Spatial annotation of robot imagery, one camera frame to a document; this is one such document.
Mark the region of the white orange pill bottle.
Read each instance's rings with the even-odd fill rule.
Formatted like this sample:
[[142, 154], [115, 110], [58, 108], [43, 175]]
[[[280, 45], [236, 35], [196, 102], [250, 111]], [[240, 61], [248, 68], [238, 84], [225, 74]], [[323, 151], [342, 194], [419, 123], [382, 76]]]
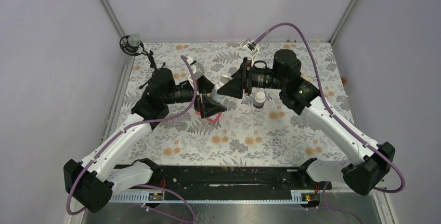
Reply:
[[217, 81], [217, 83], [214, 84], [214, 87], [210, 93], [210, 98], [218, 103], [222, 103], [226, 96], [219, 94], [218, 90], [231, 80], [232, 80], [232, 77], [227, 76], [227, 75], [222, 75], [219, 78], [219, 80]]

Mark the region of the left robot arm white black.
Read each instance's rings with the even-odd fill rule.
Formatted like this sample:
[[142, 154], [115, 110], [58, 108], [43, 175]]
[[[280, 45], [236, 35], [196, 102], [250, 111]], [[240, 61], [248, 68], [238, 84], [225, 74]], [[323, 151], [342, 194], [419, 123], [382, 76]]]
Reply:
[[152, 132], [160, 122], [176, 119], [191, 109], [202, 118], [226, 111], [217, 91], [230, 80], [231, 77], [223, 75], [217, 83], [212, 83], [202, 68], [192, 64], [188, 79], [176, 84], [170, 69], [155, 69], [141, 86], [144, 92], [121, 126], [79, 162], [70, 159], [65, 163], [67, 213], [74, 216], [85, 209], [95, 213], [121, 191], [141, 184], [157, 187], [161, 183], [160, 172], [147, 161], [123, 169], [116, 169], [116, 164], [139, 138]]

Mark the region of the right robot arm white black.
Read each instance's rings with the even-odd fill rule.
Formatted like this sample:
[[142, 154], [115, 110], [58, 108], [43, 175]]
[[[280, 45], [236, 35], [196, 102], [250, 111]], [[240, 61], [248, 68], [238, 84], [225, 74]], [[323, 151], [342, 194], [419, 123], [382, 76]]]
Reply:
[[241, 99], [254, 88], [278, 89], [279, 98], [287, 108], [313, 123], [347, 157], [344, 161], [309, 159], [299, 167], [299, 184], [310, 189], [318, 182], [338, 182], [359, 195], [369, 194], [391, 170], [395, 148], [388, 142], [379, 144], [369, 138], [334, 111], [320, 90], [301, 77], [301, 65], [289, 49], [275, 52], [272, 68], [258, 68], [244, 58], [231, 80], [217, 92]]

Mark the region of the red pill organizer box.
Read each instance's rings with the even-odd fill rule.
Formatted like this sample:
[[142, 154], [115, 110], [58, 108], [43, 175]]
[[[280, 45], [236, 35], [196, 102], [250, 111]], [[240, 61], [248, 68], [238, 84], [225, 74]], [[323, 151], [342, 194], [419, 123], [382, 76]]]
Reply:
[[[202, 115], [198, 110], [195, 110], [195, 113], [202, 119]], [[205, 117], [204, 119], [211, 123], [218, 123], [220, 117], [222, 116], [222, 113], [216, 113], [214, 115]]]

